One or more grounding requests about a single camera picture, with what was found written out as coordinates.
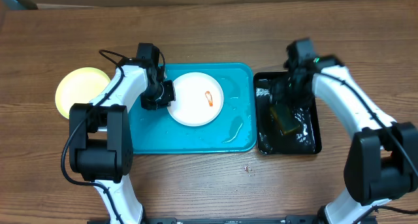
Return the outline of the green yellow sponge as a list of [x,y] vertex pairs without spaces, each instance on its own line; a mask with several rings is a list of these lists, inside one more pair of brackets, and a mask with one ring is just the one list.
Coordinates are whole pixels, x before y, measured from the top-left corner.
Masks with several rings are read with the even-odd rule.
[[285,104],[271,105],[270,115],[282,135],[290,135],[300,129],[300,123]]

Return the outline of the white plate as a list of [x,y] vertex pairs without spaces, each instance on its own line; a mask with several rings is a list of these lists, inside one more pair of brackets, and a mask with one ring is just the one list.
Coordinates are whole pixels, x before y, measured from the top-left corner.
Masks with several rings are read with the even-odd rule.
[[218,81],[202,72],[189,72],[173,81],[175,101],[168,107],[170,116],[178,123],[203,126],[215,120],[223,103],[223,89]]

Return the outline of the yellow plate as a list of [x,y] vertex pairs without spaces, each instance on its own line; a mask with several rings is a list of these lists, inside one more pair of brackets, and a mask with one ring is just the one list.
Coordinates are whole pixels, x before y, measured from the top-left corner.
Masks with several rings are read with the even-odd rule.
[[69,111],[74,103],[89,103],[109,83],[108,75],[93,67],[83,67],[70,72],[56,89],[55,104],[58,112],[69,119]]

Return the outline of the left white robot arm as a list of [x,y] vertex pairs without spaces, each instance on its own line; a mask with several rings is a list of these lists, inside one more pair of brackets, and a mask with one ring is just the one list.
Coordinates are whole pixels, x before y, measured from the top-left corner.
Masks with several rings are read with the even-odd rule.
[[145,221],[129,177],[133,139],[128,114],[136,100],[146,110],[165,108],[174,100],[172,81],[166,79],[159,58],[122,58],[107,87],[89,103],[74,104],[69,112],[62,174],[72,184],[96,189],[109,223]]

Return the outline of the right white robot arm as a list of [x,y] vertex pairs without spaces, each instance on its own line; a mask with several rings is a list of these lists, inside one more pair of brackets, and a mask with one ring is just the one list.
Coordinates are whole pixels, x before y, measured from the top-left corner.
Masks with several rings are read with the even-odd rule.
[[290,57],[287,76],[270,88],[273,103],[300,106],[317,97],[345,127],[351,146],[345,189],[320,208],[318,223],[361,223],[388,202],[417,190],[417,128],[384,113],[335,56]]

